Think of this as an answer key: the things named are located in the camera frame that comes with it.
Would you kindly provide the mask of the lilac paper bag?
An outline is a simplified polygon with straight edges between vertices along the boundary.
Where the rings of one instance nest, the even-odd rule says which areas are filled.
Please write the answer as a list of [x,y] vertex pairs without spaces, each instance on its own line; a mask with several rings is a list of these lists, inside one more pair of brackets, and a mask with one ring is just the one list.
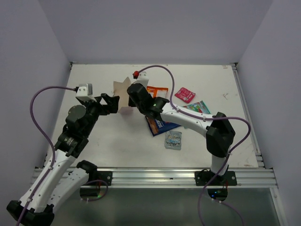
[[113,96],[119,96],[118,113],[122,115],[129,115],[133,112],[133,108],[128,105],[129,95],[127,88],[130,85],[131,80],[129,77],[126,77],[123,82],[113,82]]

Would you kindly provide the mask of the orange fruit candy packet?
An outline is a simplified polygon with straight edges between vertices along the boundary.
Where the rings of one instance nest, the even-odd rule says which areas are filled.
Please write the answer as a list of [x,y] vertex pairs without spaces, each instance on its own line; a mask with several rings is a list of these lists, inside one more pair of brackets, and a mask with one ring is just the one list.
[[168,88],[147,86],[147,91],[152,97],[166,98]]

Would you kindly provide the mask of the blue Burts chips bag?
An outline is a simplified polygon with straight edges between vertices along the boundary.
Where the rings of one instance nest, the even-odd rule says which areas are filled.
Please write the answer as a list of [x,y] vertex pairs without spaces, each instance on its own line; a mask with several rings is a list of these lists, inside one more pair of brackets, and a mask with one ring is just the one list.
[[167,131],[170,131],[172,129],[180,127],[180,125],[171,123],[171,122],[166,122],[166,121],[159,121],[156,119],[151,119],[149,117],[145,116],[145,119],[147,121],[148,127],[150,129],[150,132],[153,137],[163,134]]

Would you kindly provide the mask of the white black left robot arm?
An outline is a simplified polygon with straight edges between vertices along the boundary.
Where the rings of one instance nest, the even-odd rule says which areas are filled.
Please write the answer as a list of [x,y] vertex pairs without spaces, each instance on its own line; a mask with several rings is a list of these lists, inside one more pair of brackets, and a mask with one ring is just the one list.
[[62,177],[87,145],[99,116],[117,113],[119,97],[102,93],[88,101],[80,97],[77,100],[80,104],[69,109],[63,131],[53,146],[52,157],[30,189],[19,200],[7,205],[17,225],[51,225],[55,213],[77,189],[98,181],[97,167],[88,161],[81,161],[66,179]]

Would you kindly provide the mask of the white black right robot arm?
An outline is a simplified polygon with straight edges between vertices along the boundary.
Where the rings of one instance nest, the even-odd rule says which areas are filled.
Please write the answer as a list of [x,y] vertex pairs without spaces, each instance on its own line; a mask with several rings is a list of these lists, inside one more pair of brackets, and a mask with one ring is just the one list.
[[202,135],[206,139],[206,149],[212,156],[210,181],[220,185],[226,180],[229,167],[226,158],[236,133],[229,120],[225,119],[225,114],[204,114],[176,106],[166,98],[152,97],[140,83],[130,85],[127,93],[129,105],[137,107],[147,118],[175,123]]

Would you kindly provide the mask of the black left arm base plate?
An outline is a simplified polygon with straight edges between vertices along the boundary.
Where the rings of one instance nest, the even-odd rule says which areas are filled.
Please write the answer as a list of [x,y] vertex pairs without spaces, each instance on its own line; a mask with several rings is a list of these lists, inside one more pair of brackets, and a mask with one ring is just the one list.
[[83,184],[83,186],[96,186],[100,187],[111,186],[111,182],[113,179],[113,172],[107,170],[94,170],[88,173],[88,181]]

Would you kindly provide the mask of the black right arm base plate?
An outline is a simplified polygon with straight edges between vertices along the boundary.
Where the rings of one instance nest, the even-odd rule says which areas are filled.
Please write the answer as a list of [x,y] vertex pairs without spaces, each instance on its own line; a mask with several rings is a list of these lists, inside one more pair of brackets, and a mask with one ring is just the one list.
[[[196,186],[205,186],[212,178],[214,173],[203,169],[194,172]],[[209,184],[210,186],[237,186],[236,174],[234,171],[226,171],[223,176],[217,175]]]

